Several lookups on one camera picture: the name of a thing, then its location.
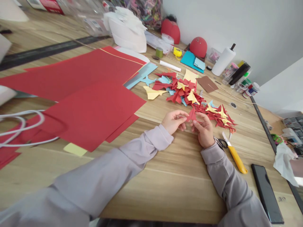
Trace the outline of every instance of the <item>sleeve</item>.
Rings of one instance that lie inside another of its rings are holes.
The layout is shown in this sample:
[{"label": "sleeve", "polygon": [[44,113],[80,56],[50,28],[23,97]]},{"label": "sleeve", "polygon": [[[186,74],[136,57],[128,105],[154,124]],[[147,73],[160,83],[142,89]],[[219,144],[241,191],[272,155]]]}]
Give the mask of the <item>sleeve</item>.
[{"label": "sleeve", "polygon": [[88,226],[123,184],[173,139],[162,125],[145,131],[139,138],[57,177],[48,188],[0,212],[0,225]]},{"label": "sleeve", "polygon": [[227,158],[217,143],[201,151],[208,173],[219,196],[224,200],[227,214],[218,226],[272,226],[259,198]]}]

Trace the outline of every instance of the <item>black smartphone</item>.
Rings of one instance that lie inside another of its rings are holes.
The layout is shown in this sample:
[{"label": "black smartphone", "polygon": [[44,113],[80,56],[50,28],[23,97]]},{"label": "black smartphone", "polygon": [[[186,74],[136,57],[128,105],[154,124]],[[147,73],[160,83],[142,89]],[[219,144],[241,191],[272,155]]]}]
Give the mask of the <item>black smartphone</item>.
[{"label": "black smartphone", "polygon": [[284,220],[265,167],[252,164],[252,172],[256,180],[261,203],[269,218],[269,221],[272,224],[284,224]]}]

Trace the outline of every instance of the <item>yellow utility knife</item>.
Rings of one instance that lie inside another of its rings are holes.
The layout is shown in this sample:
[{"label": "yellow utility knife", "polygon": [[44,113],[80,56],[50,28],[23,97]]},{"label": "yellow utility knife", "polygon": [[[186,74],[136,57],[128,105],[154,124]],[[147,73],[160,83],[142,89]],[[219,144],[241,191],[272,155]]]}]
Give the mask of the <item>yellow utility knife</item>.
[{"label": "yellow utility knife", "polygon": [[225,140],[225,142],[227,143],[227,147],[231,153],[231,156],[233,157],[239,171],[243,174],[247,174],[248,171],[247,169],[244,167],[243,162],[241,160],[241,158],[239,157],[238,153],[236,152],[236,149],[234,147],[231,146],[230,141],[227,139],[226,135],[224,132],[222,132],[223,138]]}]

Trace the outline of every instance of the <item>white wall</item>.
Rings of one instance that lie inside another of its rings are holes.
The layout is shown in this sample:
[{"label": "white wall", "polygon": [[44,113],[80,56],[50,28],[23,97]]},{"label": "white wall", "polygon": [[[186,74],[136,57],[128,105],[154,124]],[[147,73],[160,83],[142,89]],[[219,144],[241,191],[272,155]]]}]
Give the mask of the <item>white wall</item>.
[{"label": "white wall", "polygon": [[303,58],[260,87],[256,103],[286,118],[303,111]]},{"label": "white wall", "polygon": [[236,43],[234,62],[251,66],[259,85],[303,57],[303,0],[163,0],[181,41],[203,37],[219,51]]}]

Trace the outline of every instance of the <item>gray jacket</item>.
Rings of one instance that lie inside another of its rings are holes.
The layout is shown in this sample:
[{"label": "gray jacket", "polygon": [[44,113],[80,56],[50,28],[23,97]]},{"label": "gray jacket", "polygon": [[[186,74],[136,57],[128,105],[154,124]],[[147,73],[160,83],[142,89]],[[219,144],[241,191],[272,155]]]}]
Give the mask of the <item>gray jacket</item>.
[{"label": "gray jacket", "polygon": [[[55,179],[0,212],[0,226],[88,226],[111,198],[173,137],[162,125]],[[201,152],[227,214],[218,226],[271,226],[258,197],[215,143]]]}]

